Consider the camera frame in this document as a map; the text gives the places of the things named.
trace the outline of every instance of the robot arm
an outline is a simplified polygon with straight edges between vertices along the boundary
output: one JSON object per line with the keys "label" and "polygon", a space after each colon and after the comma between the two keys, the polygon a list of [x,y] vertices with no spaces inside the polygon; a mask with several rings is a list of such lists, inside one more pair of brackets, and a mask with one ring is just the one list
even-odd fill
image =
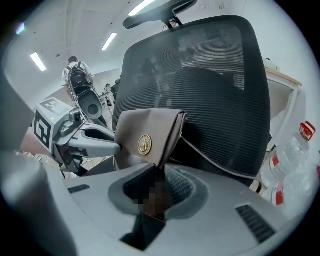
{"label": "robot arm", "polygon": [[65,172],[83,174],[83,158],[114,156],[121,151],[113,132],[84,122],[79,109],[56,98],[36,106],[33,132],[53,158],[66,166]]}

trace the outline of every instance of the handbag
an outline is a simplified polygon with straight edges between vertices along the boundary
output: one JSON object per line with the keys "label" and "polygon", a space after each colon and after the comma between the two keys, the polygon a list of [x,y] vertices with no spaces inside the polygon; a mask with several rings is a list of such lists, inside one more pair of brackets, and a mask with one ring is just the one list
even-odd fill
{"label": "handbag", "polygon": [[114,156],[116,170],[142,163],[162,169],[175,149],[187,113],[179,109],[148,108],[123,111],[114,141],[121,152]]}

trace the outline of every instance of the plastic water bottle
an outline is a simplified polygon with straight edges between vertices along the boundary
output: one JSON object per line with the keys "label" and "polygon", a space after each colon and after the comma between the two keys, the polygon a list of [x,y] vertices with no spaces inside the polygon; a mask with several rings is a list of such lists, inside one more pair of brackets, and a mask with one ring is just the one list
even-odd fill
{"label": "plastic water bottle", "polygon": [[282,182],[268,188],[262,197],[279,208],[289,219],[303,214],[311,205],[320,184],[320,167],[301,168],[290,173]]}
{"label": "plastic water bottle", "polygon": [[309,141],[316,129],[310,122],[300,124],[299,132],[290,140],[278,145],[274,153],[264,162],[261,168],[261,178],[267,188],[273,188],[285,177],[296,171],[309,154]]}

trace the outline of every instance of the mesh chair back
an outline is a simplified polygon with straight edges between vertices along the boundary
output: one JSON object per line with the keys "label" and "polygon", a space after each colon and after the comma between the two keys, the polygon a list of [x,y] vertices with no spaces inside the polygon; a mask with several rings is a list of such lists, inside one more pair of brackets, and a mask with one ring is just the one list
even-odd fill
{"label": "mesh chair back", "polygon": [[[255,176],[268,144],[270,98],[250,23],[239,16],[212,17],[133,45],[123,61],[113,129],[123,111],[146,108],[185,110],[187,140],[217,163]],[[183,141],[172,157],[220,172]]]}

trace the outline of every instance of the chair headrest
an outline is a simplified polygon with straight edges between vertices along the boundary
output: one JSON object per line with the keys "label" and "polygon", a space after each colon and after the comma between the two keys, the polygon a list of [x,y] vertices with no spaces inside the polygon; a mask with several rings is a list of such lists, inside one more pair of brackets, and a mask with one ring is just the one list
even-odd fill
{"label": "chair headrest", "polygon": [[172,0],[153,10],[125,19],[123,26],[126,29],[135,28],[146,22],[168,22],[177,14],[186,11],[197,3],[198,0]]}

